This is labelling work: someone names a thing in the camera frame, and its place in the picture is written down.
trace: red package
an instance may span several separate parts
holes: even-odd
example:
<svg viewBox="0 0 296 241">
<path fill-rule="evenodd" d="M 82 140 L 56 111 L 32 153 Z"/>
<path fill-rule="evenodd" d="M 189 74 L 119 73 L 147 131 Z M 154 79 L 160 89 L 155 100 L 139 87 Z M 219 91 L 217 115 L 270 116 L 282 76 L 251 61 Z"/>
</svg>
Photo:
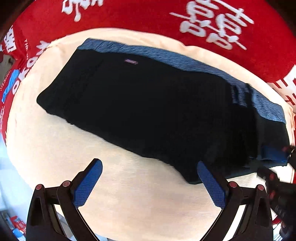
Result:
<svg viewBox="0 0 296 241">
<path fill-rule="evenodd" d="M 24 233 L 24 235 L 26 235 L 27 225 L 22 220 L 20 220 L 18 216 L 14 216 L 10 218 L 10 220 L 16 228 L 18 228 L 22 233 Z"/>
</svg>

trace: cream-colored cloth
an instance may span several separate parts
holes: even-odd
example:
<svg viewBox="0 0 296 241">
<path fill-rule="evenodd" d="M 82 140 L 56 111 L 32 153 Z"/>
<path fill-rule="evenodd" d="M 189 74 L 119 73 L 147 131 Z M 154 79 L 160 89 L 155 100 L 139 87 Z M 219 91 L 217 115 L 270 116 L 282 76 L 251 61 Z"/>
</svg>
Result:
<svg viewBox="0 0 296 241">
<path fill-rule="evenodd" d="M 199 240 L 220 209 L 214 206 L 202 184 L 187 184 L 173 167 L 110 144 L 47 114 L 36 103 L 40 92 L 50 85 L 87 38 L 170 50 L 250 83 L 283 107 L 293 143 L 292 108 L 261 79 L 215 53 L 186 47 L 156 34 L 113 28 L 87 30 L 56 40 L 37 60 L 14 97 L 8 119 L 7 151 L 19 174 L 32 188 L 39 183 L 52 187 L 72 180 L 93 158 L 101 159 L 103 173 L 86 204 L 79 208 L 95 233 L 119 241 Z M 291 167 L 276 170 L 285 181 L 291 180 Z M 234 180 L 247 187 L 263 183 L 255 174 Z"/>
</svg>

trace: black garment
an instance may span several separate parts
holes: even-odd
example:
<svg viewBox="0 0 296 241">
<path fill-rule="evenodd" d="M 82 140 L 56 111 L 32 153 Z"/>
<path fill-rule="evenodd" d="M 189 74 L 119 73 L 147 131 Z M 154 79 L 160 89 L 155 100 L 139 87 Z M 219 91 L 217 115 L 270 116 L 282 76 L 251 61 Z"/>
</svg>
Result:
<svg viewBox="0 0 296 241">
<path fill-rule="evenodd" d="M 276 147 L 289 145 L 284 123 L 232 102 L 231 86 L 219 76 L 134 54 L 93 50 L 76 50 L 37 98 L 48 113 L 168 163 L 189 183 L 200 182 L 200 160 L 228 177 L 250 173 L 243 166 L 258 154 L 257 118 L 276 137 Z M 260 136 L 261 143 L 269 141 Z"/>
</svg>

